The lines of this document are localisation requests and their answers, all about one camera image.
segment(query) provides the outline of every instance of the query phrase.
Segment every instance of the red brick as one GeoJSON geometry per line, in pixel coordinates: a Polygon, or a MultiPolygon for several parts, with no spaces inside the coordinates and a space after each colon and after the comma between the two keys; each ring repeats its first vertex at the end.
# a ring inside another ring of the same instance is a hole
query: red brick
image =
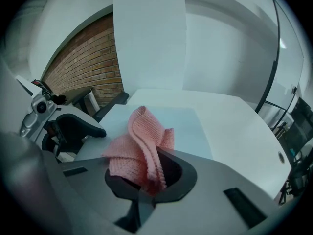
{"type": "Polygon", "coordinates": [[[119,67],[118,67],[118,65],[114,65],[114,66],[112,66],[112,71],[119,71],[119,67]]]}
{"type": "Polygon", "coordinates": [[[43,80],[55,93],[93,86],[99,105],[123,91],[110,13],[76,34],[59,52],[43,80]]]}
{"type": "Polygon", "coordinates": [[[112,62],[113,62],[114,65],[118,65],[118,60],[117,59],[113,59],[112,62]]]}
{"type": "Polygon", "coordinates": [[[107,78],[115,77],[115,72],[110,72],[105,74],[107,78]]]}
{"type": "Polygon", "coordinates": [[[112,34],[109,35],[109,39],[114,39],[114,32],[112,34]]]}

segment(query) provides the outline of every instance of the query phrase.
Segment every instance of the black chair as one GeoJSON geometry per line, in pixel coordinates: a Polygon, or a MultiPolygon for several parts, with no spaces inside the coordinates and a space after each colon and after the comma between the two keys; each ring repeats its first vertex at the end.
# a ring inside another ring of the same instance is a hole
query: black chair
{"type": "Polygon", "coordinates": [[[99,123],[115,104],[126,104],[127,98],[129,98],[129,94],[126,92],[121,92],[106,106],[97,111],[92,117],[99,123]]]}
{"type": "Polygon", "coordinates": [[[313,163],[313,148],[309,152],[308,156],[303,158],[301,162],[295,165],[288,176],[287,181],[284,183],[281,189],[281,197],[279,199],[279,204],[282,205],[286,202],[287,195],[293,195],[298,197],[302,194],[305,187],[307,186],[311,170],[310,166],[313,163]]]}
{"type": "Polygon", "coordinates": [[[313,138],[313,113],[308,107],[305,107],[302,111],[298,108],[296,113],[292,113],[292,118],[294,123],[290,129],[282,133],[285,127],[285,124],[283,124],[282,128],[276,133],[276,137],[293,167],[302,160],[301,157],[295,160],[295,157],[298,153],[301,153],[304,145],[313,138]]]}

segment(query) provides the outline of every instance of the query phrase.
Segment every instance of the pink knitted cloth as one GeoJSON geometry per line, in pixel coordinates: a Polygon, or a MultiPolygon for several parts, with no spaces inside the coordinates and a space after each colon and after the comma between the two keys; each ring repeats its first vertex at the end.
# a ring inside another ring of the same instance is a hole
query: pink knitted cloth
{"type": "Polygon", "coordinates": [[[174,149],[174,129],[164,129],[145,107],[130,116],[128,134],[113,140],[102,156],[110,158],[111,176],[121,176],[150,194],[166,188],[157,146],[174,149]]]}

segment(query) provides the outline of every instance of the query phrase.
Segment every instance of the white wall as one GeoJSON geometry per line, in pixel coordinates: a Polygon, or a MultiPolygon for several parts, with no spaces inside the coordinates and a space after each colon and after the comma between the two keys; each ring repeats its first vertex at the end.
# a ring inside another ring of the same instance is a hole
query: white wall
{"type": "Polygon", "coordinates": [[[119,68],[126,92],[182,89],[186,53],[184,0],[113,0],[119,68]]]}
{"type": "Polygon", "coordinates": [[[10,67],[10,69],[14,75],[19,75],[29,82],[34,80],[30,73],[30,68],[29,68],[27,60],[15,66],[10,67]]]}
{"type": "MultiPolygon", "coordinates": [[[[252,25],[261,22],[260,29],[264,29],[263,33],[277,32],[272,0],[232,1],[237,3],[235,12],[240,6],[244,8],[241,13],[244,17],[249,16],[248,21],[252,25]]],[[[278,2],[291,20],[303,50],[304,64],[299,91],[304,93],[311,72],[308,42],[292,11],[283,0],[278,2]]],[[[77,31],[88,18],[112,4],[113,0],[48,0],[32,32],[28,57],[31,75],[40,78],[49,62],[73,36],[73,31],[77,31]]],[[[260,38],[262,32],[253,32],[251,27],[247,28],[245,19],[240,18],[242,15],[236,18],[234,13],[226,13],[224,18],[220,18],[220,13],[217,15],[219,18],[210,18],[208,16],[214,16],[218,10],[212,11],[211,5],[205,8],[203,4],[195,8],[190,2],[187,3],[187,13],[185,9],[184,0],[114,0],[117,56],[126,91],[132,94],[135,89],[143,87],[181,89],[185,79],[184,88],[208,88],[209,91],[227,94],[232,90],[235,95],[244,92],[244,100],[255,104],[258,95],[265,88],[272,54],[272,37],[266,39],[270,42],[270,47],[266,48],[266,41],[262,42],[262,37],[260,38]],[[208,16],[190,13],[193,9],[203,9],[203,13],[208,16]],[[200,40],[200,52],[195,51],[193,47],[200,40]],[[224,55],[207,55],[205,49],[211,49],[214,54],[224,51],[224,55]],[[185,63],[190,68],[186,76],[185,63]],[[201,79],[187,83],[189,77],[193,80],[195,76],[201,79]]]]}
{"type": "Polygon", "coordinates": [[[77,27],[112,4],[113,0],[48,0],[31,36],[28,61],[32,76],[40,79],[73,31],[78,33],[77,27]]]}
{"type": "Polygon", "coordinates": [[[183,88],[258,103],[277,53],[277,34],[235,0],[186,0],[183,88]]]}
{"type": "MultiPolygon", "coordinates": [[[[262,21],[268,26],[269,29],[272,31],[277,30],[277,19],[276,19],[276,12],[273,7],[272,0],[235,0],[238,3],[240,3],[242,6],[246,7],[249,11],[254,13],[256,16],[258,16],[262,21]]],[[[284,0],[277,0],[279,4],[282,6],[284,11],[286,12],[287,17],[289,18],[295,33],[298,37],[298,40],[300,42],[303,56],[304,56],[304,62],[303,62],[303,69],[300,77],[300,81],[298,84],[298,89],[304,93],[310,73],[311,73],[311,46],[310,42],[308,41],[307,35],[305,34],[301,23],[298,21],[295,14],[292,12],[292,10],[289,8],[287,3],[284,0]]]]}
{"type": "Polygon", "coordinates": [[[31,112],[31,101],[0,54],[0,131],[19,133],[24,117],[31,112]]]}
{"type": "Polygon", "coordinates": [[[286,14],[279,4],[275,2],[275,5],[280,25],[280,49],[275,79],[266,100],[287,109],[294,98],[292,90],[299,83],[303,54],[286,14]]]}

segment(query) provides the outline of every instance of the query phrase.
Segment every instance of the white desk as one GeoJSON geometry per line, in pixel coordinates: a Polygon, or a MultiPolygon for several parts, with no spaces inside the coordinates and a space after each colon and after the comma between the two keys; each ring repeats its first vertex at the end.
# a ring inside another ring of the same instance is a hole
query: white desk
{"type": "Polygon", "coordinates": [[[128,105],[193,108],[206,134],[213,159],[228,165],[263,189],[272,199],[291,166],[265,122],[235,96],[175,90],[140,89],[128,105]],[[278,152],[284,156],[282,164],[278,152]]]}
{"type": "MultiPolygon", "coordinates": [[[[140,105],[114,105],[100,121],[105,138],[89,138],[75,160],[99,158],[109,143],[128,132],[130,115],[140,105]]],[[[212,159],[211,149],[196,112],[190,108],[149,107],[164,128],[174,128],[175,150],[212,159]]]]}

